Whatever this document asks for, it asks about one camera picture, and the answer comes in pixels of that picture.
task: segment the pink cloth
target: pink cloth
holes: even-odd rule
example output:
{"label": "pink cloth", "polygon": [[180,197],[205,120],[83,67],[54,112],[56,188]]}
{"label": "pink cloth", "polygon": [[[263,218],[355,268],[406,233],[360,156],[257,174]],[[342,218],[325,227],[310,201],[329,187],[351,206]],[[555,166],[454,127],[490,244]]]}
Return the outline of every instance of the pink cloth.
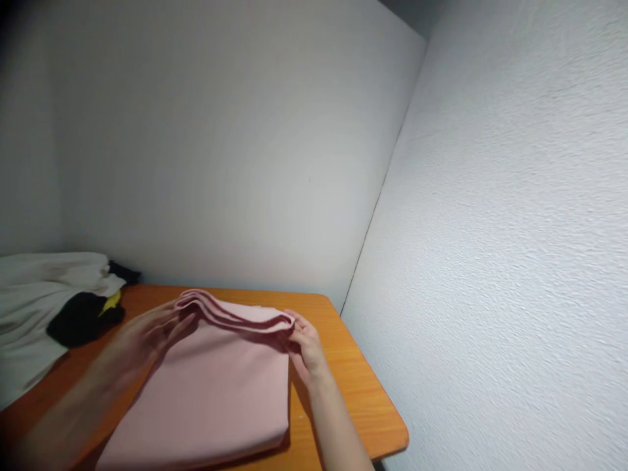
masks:
{"label": "pink cloth", "polygon": [[272,307],[219,301],[202,290],[175,309],[201,317],[158,362],[96,466],[181,469],[277,447],[288,430],[294,319]]}

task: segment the wooden table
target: wooden table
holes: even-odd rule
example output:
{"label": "wooden table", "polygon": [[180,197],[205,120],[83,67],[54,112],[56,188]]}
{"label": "wooden table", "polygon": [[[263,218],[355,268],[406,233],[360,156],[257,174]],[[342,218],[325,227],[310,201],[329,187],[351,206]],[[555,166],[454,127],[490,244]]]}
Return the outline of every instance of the wooden table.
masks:
{"label": "wooden table", "polygon": [[[137,285],[123,290],[125,322],[148,309],[177,298],[188,288]],[[213,289],[208,291],[229,302],[293,309],[317,328],[323,348],[349,413],[371,459],[380,459],[408,446],[408,430],[386,395],[375,374],[362,356],[340,316],[326,296],[272,291]],[[84,347],[70,350],[52,371],[33,389],[0,413],[8,430],[9,442],[25,436],[43,414],[57,402],[86,371],[98,353],[115,335],[116,328]],[[220,468],[238,470],[320,470],[321,462],[311,422],[307,391],[290,364],[289,443],[279,451],[263,453]],[[78,460],[77,468],[91,468],[103,444],[124,416],[145,376],[118,399],[104,418]]]}

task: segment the black cloth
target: black cloth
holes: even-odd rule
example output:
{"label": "black cloth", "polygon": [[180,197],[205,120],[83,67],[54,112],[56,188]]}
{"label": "black cloth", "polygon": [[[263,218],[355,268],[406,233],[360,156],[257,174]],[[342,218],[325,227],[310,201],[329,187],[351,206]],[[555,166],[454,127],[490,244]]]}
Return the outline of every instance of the black cloth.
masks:
{"label": "black cloth", "polygon": [[120,304],[101,314],[106,301],[107,298],[94,293],[78,293],[50,321],[46,333],[68,348],[98,339],[124,318],[124,308]]}
{"label": "black cloth", "polygon": [[122,278],[129,286],[133,286],[139,283],[139,278],[140,276],[142,276],[141,271],[134,271],[127,267],[123,267],[113,260],[109,261],[109,273],[116,275],[118,278]]}

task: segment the white cloth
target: white cloth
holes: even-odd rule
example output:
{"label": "white cloth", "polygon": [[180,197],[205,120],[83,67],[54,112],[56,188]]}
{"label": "white cloth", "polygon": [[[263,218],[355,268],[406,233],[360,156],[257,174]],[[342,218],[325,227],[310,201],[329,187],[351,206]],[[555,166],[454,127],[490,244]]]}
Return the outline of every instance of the white cloth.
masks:
{"label": "white cloth", "polygon": [[97,253],[0,258],[0,410],[36,385],[67,348],[46,333],[74,295],[112,296],[124,285]]}

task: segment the yellow object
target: yellow object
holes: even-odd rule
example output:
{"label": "yellow object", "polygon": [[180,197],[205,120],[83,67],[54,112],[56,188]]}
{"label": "yellow object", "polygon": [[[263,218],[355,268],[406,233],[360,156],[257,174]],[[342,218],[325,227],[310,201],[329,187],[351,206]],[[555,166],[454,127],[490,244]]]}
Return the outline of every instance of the yellow object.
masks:
{"label": "yellow object", "polygon": [[98,316],[100,317],[106,310],[111,309],[112,307],[116,307],[120,302],[121,297],[122,293],[120,292],[120,290],[118,290],[113,296],[109,296],[107,298],[107,301],[105,302],[105,305],[103,306],[103,310],[100,311],[100,314]]}

